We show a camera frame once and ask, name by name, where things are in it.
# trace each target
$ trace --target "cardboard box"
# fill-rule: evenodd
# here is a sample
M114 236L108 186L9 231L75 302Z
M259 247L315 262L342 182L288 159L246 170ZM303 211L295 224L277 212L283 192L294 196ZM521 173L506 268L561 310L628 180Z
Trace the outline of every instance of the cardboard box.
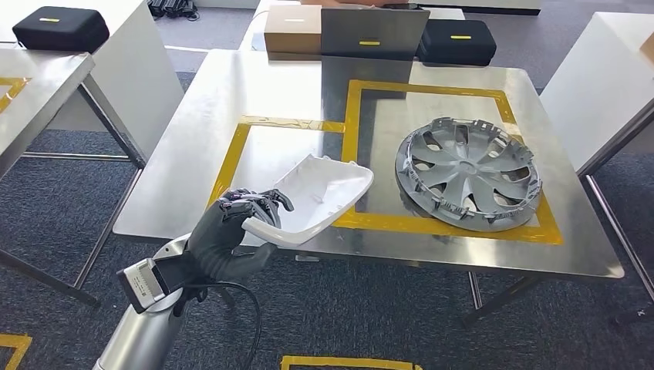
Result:
M640 47L640 51L645 54L649 60L654 62L654 33Z
M268 54L319 55L321 8L320 5L272 5L264 30Z

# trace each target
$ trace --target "robotic arm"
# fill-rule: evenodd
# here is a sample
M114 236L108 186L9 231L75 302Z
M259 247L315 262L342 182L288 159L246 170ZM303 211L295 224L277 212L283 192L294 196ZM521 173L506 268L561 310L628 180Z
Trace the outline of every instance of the robotic arm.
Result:
M206 210L190 234L164 245L152 258L119 271L131 305L93 370L163 368L181 328L185 304L192 299L202 302L209 286L242 288L258 307L247 289L219 281L244 277L265 266L276 250L274 244L264 244L253 254L236 255L234 249L245 236L241 225L249 217L280 227L279 204L293 210L291 201L278 190L228 191Z

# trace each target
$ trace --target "silver hubcap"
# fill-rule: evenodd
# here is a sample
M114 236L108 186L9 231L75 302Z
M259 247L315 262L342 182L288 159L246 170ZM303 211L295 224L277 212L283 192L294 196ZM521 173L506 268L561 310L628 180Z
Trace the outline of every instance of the silver hubcap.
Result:
M531 151L482 120L439 118L412 132L399 147L396 173L426 212L469 230L520 226L540 199Z

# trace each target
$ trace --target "yellow tape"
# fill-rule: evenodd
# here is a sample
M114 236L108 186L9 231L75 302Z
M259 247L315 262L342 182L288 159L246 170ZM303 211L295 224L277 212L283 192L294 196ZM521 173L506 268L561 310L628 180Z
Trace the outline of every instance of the yellow tape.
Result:
M231 179L234 178L234 174L236 173L236 166L238 165L238 160L241 158L241 154L243 153L245 141L248 140L249 133L250 125L239 124L236 126L236 131L234 131L234 136L231 138L231 143L225 154L221 170L218 172L218 178L214 184L214 189L211 190L211 196L209 197L207 207L216 201L222 193L229 189Z
M343 357L309 357L284 356L281 358L281 370L290 370L291 365L298 366L339 366L342 368L377 368L383 370L418 370L411 362L377 360L374 358Z
M346 129L343 133L343 148L341 154L341 160L344 162L349 162L350 160L356 161L357 146L359 142L361 94L364 89L455 96L482 96L492 98L500 112L502 121L510 124L509 127L511 128L513 136L522 142L520 130L517 127L515 116L504 91L463 87L412 85L398 82L351 80L348 88L345 121ZM497 233L483 233L461 229L433 218L399 216L392 214L366 214L356 212L353 207L332 225L352 229L384 230L414 234L482 237L487 239L527 241L546 244L563 243L563 238L556 225L556 221L551 213L544 193L541 195L541 203L536 210L536 217L540 224L538 227L520 226Z
M29 348L31 343L32 337L28 337L27 335L0 334L0 347L14 348L14 353L9 358L5 370L16 370L19 367L20 361L25 356L27 348Z
M271 117L244 116L239 120L234 137L225 155L223 166L217 176L214 189L211 191L208 205L211 205L226 191L234 177L236 166L249 134L250 126L280 126L295 127L306 130L323 130L343 134L341 160L356 161L359 145L359 115L361 112L361 95L364 89L401 91L406 93L430 93L455 96L481 96L492 98L504 123L510 126L507 131L522 142L522 136L517 126L515 116L511 111L506 94L501 90L472 89L447 86L411 85L397 82L373 82L350 80L347 92L346 119L344 123L330 121L312 121L302 119L278 119ZM536 210L540 226L521 226L497 233L482 233L454 227L443 221L425 218L399 216L392 214L366 214L355 211L352 207L346 211L334 224L336 227L346 227L364 230L384 230L414 234L433 234L458 237L482 237L506 241L526 241L532 243L561 244L563 238L558 229L554 215L551 212L545 194Z
M341 161L356 161L359 147L359 114L361 112L361 81L353 79L348 85L346 100L346 121L343 132L343 148L341 149Z
M12 100L18 96L22 89L27 85L30 79L16 79L16 78L6 78L0 77L0 86L11 86L9 91L5 95L0 96L0 113L4 112L5 109L11 104Z

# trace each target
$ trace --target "black case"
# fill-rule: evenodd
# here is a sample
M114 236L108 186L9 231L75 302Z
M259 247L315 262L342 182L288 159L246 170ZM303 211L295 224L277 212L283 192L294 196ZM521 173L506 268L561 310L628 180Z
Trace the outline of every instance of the black case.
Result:
M95 52L109 38L98 11L55 6L37 9L13 30L27 49L38 50Z
M482 21L430 19L418 46L421 62L488 66L497 45Z

